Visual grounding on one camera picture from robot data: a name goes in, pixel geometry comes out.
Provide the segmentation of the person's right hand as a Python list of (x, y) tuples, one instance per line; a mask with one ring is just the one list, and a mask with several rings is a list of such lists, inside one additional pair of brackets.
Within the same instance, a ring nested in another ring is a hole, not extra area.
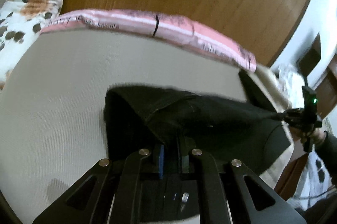
[(310, 133), (302, 133), (301, 135), (301, 143), (304, 145), (308, 141), (312, 141), (312, 143), (319, 147), (323, 144), (326, 138), (327, 132), (322, 128), (316, 128), (314, 131)]

